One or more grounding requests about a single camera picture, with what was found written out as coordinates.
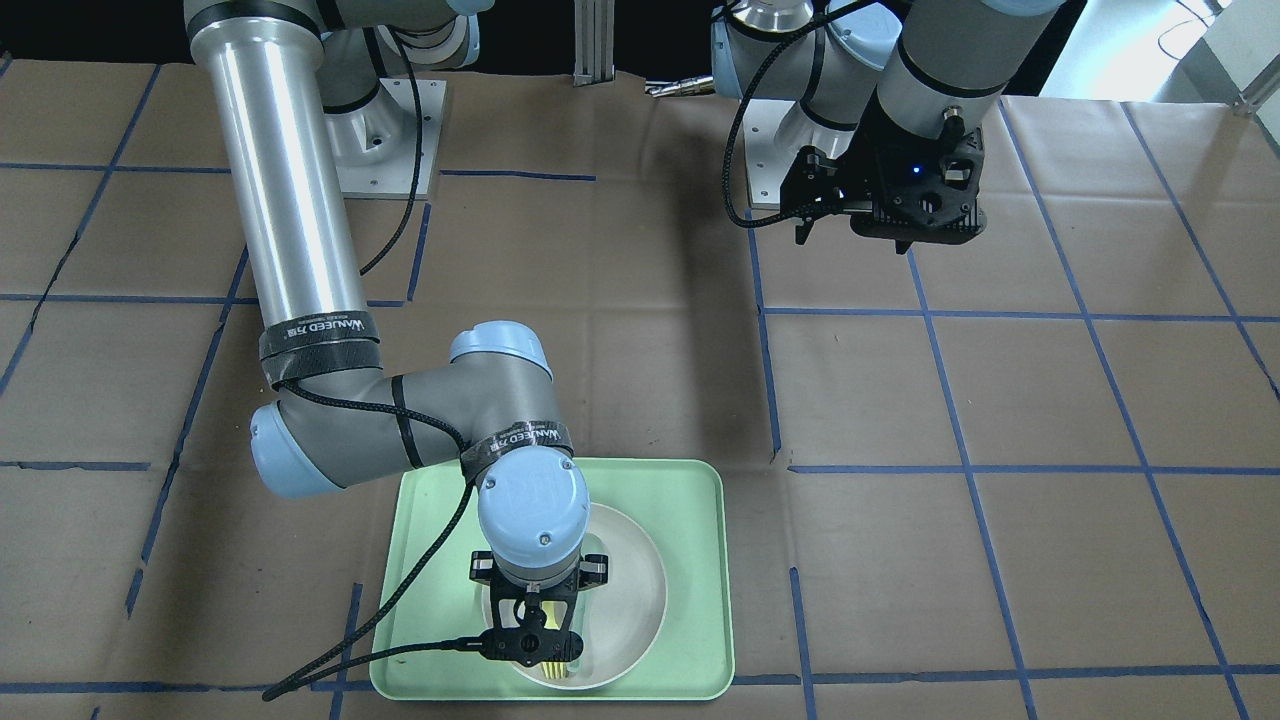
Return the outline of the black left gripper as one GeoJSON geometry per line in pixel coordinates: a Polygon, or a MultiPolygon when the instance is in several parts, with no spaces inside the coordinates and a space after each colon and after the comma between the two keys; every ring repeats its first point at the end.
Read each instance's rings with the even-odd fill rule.
{"type": "Polygon", "coordinates": [[[801,147],[780,188],[795,243],[804,246],[815,222],[832,215],[846,215],[855,234],[892,240],[897,255],[914,243],[961,245],[980,234],[988,225],[978,202],[983,129],[951,109],[942,120],[933,136],[918,136],[872,100],[841,158],[801,147]]]}

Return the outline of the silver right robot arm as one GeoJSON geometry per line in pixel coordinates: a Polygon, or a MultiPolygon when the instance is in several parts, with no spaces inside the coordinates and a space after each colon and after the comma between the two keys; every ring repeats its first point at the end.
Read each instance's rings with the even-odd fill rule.
{"type": "Polygon", "coordinates": [[[580,657],[579,592],[607,560],[582,552],[591,502],[536,334],[516,322],[461,333],[440,368],[383,370],[352,246],[319,72],[358,26],[440,33],[484,3],[187,1],[186,32],[212,79],[276,401],[251,420],[264,483],[284,497],[357,486],[457,457],[488,542],[471,578],[512,626],[439,650],[531,667],[580,657]]]}

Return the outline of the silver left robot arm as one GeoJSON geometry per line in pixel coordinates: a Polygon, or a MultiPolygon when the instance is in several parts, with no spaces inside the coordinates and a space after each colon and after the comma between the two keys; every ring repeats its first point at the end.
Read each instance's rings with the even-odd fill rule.
{"type": "Polygon", "coordinates": [[[721,168],[739,227],[845,217],[860,237],[959,246],[982,234],[983,120],[1057,1],[726,1],[712,81],[739,101],[721,168]]]}

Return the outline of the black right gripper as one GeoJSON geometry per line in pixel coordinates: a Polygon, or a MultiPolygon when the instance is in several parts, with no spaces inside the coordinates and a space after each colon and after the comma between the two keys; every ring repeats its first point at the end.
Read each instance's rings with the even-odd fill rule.
{"type": "Polygon", "coordinates": [[[586,553],[562,582],[530,584],[507,578],[493,552],[472,552],[468,575],[488,588],[492,618],[475,650],[484,659],[525,667],[579,660],[584,639],[572,629],[579,593],[604,585],[609,564],[605,553],[586,553]]]}

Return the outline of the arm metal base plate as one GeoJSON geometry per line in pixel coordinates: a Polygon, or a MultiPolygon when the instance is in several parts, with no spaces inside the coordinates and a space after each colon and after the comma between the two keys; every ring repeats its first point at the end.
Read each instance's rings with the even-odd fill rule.
{"type": "Polygon", "coordinates": [[[777,210],[781,184],[804,145],[808,118],[797,101],[751,100],[742,122],[749,204],[777,210]]]}
{"type": "Polygon", "coordinates": [[[381,81],[364,108],[326,114],[340,192],[347,199],[429,199],[436,174],[448,85],[443,79],[381,81]]]}

